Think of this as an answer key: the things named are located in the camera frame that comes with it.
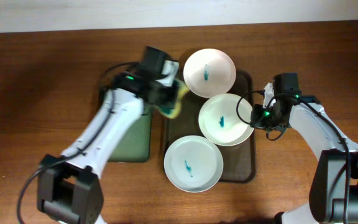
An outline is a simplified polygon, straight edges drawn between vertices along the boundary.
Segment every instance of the tray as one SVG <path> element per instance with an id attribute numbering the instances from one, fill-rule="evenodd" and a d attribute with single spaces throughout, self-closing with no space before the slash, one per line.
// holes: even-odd
<path id="1" fill-rule="evenodd" d="M 245 71 L 238 70 L 236 81 L 228 93 L 243 95 L 252 91 L 252 79 Z M 203 136 L 198 126 L 198 113 L 208 99 L 189 92 L 182 99 L 182 109 L 176 119 L 166 119 L 164 124 L 163 149 L 164 153 L 177 139 L 188 136 Z M 246 100 L 253 105 L 252 95 Z M 256 175 L 256 154 L 254 133 L 243 143 L 236 146 L 217 146 L 223 156 L 223 173 L 221 182 L 248 183 Z"/>

